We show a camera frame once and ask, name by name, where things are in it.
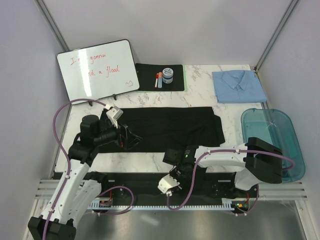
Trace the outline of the black long sleeve shirt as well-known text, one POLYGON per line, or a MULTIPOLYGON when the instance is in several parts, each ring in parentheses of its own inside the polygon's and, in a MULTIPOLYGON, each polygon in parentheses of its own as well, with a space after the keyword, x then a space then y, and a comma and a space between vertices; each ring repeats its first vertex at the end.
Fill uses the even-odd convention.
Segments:
POLYGON ((163 153, 168 148, 219 147, 225 143, 221 118, 212 107, 125 108, 118 123, 142 138, 129 150, 131 153, 163 153))

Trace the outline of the blue shirt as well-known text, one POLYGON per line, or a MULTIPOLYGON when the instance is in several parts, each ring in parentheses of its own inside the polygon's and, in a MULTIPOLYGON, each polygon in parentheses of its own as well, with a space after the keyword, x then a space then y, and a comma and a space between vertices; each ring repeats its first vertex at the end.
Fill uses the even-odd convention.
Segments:
POLYGON ((217 102, 221 104, 263 103, 267 96, 260 80, 251 70, 212 73, 217 102))

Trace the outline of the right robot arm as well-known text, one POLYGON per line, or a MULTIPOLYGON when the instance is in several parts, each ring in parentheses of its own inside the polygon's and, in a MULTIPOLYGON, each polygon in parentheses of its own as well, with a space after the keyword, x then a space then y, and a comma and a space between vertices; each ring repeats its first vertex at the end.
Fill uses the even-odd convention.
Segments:
POLYGON ((257 138, 232 147, 187 145, 183 149, 168 148, 163 162, 173 166, 161 178, 157 188, 163 193, 200 188, 209 167, 238 167, 231 174, 229 191, 242 196, 259 183, 280 184, 283 181, 282 151, 257 138))

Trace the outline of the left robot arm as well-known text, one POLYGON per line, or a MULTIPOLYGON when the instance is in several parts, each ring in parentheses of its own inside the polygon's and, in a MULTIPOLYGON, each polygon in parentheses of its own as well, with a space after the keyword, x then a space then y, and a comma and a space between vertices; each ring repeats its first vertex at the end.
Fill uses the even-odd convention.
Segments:
POLYGON ((68 150, 66 169, 49 203, 39 217, 31 217, 28 222, 33 239, 73 240, 77 225, 92 201, 110 191, 106 174, 89 171, 99 147, 114 143, 129 150, 141 141, 127 125, 110 120, 105 111, 101 116, 84 116, 80 132, 68 150))

